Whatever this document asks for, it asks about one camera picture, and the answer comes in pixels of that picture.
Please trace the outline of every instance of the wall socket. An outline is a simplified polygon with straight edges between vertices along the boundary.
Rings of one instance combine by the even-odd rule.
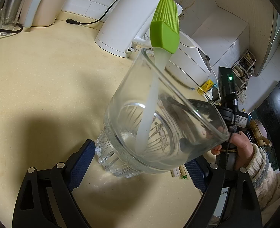
[[[243,103],[244,100],[245,100],[247,97],[246,97],[246,95],[245,95],[244,93],[240,93],[240,94],[238,95],[238,98],[239,98],[240,101]]]

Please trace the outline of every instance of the glass pitcher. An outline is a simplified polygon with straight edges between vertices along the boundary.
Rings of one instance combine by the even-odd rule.
[[[147,145],[139,153],[136,135],[156,75],[158,101]],[[107,107],[96,153],[106,171],[131,177],[172,170],[228,138],[220,113],[195,81],[170,61],[160,72],[153,50],[144,48]]]

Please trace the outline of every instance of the sleeve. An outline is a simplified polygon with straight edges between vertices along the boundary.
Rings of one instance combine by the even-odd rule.
[[[275,173],[271,168],[268,156],[262,148],[252,144],[254,156],[246,167],[252,179],[260,209],[266,207],[280,198],[280,172]]]

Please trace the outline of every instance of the kettle base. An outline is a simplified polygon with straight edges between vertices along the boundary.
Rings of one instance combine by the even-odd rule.
[[[111,53],[111,54],[113,54],[113,55],[117,55],[117,56],[119,56],[119,57],[128,58],[128,57],[130,57],[130,55],[132,54],[132,52],[130,52],[130,53],[125,53],[125,52],[118,51],[118,50],[116,50],[116,49],[114,49],[114,48],[111,48],[111,47],[109,47],[108,45],[104,44],[102,41],[100,41],[100,40],[98,39],[98,37],[95,38],[95,43],[96,43],[100,48],[102,48],[103,50],[105,50],[105,51],[107,51],[107,52],[109,52],[109,53]]]

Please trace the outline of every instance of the green silicone brush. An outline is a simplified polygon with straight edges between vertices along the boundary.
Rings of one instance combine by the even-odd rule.
[[[160,0],[150,27],[151,45],[155,53],[155,66],[164,71],[171,54],[179,44],[179,19],[174,0]],[[159,94],[159,79],[153,73],[145,109],[136,135],[135,152],[145,155]]]
[[[150,27],[151,45],[174,54],[179,44],[179,19],[174,0],[160,0]]]

